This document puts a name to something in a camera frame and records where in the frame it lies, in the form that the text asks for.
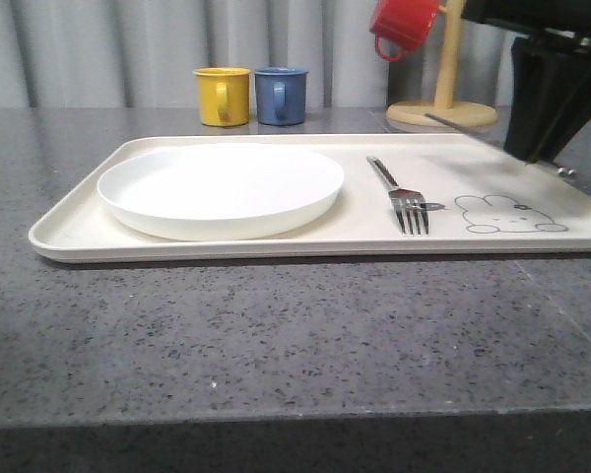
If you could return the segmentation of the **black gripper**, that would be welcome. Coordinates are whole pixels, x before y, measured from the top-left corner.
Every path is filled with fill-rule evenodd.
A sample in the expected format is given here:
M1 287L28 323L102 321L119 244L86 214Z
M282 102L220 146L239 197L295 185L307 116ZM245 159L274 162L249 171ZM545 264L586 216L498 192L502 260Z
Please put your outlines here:
M466 1L462 18L591 45L591 1ZM511 55L513 94L504 149L523 161L551 162L591 119L591 47L519 37Z

